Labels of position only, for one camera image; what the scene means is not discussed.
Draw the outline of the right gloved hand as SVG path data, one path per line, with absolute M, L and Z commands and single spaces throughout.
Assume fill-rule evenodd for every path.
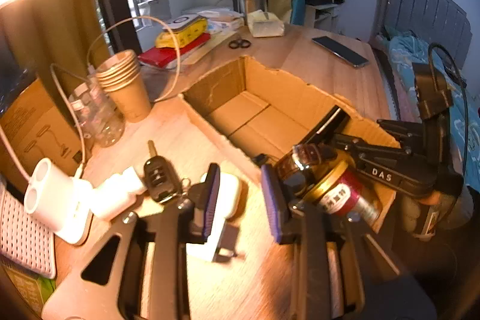
M 420 241 L 429 241 L 439 228 L 463 227 L 473 217 L 473 211 L 473 196 L 466 186 L 458 197 L 438 191 L 422 200 L 401 196 L 400 226 Z

